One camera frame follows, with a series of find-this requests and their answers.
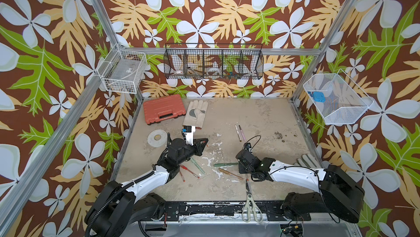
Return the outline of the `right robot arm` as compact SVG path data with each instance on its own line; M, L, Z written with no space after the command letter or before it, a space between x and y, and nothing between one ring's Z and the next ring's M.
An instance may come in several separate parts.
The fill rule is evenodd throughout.
M313 193L288 193L282 210L290 218L309 213L330 213L349 223L358 223L365 191L340 167L307 168L273 158L260 160L244 147L237 155L239 172L252 181L285 182Z

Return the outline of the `brown white marker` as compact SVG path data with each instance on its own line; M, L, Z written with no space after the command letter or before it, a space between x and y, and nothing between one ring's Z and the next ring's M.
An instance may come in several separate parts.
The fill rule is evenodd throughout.
M239 142L242 142L242 137L241 137L241 134L239 132L238 126L235 124L234 127L235 127L236 134L238 136Z

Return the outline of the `pink pen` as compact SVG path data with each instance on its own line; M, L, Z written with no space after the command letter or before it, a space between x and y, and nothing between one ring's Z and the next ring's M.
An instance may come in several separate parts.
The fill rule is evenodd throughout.
M240 125L238 125L238 128L239 128L239 131L240 131L240 134L241 134L242 140L243 140L243 141L247 141L247 139L246 139L246 137L245 137L245 134L244 134L244 131L243 131L243 129L241 128L241 126L240 126Z

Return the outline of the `light green pen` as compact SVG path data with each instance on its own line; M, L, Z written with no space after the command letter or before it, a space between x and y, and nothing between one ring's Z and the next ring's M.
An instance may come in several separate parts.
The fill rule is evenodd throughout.
M196 166L198 168L198 170L201 172L202 175L205 175L205 171L201 168L201 166L198 164L198 162L191 157L191 162L194 164L194 166Z

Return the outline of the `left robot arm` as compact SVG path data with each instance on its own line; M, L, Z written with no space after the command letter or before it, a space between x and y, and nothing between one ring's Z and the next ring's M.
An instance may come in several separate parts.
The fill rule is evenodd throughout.
M202 156L207 138L193 139L191 145L185 139L167 138L166 148L149 172L125 183L110 181L97 197L85 218L85 236L119 237L129 225L135 203L155 188L171 181L183 162L192 156Z

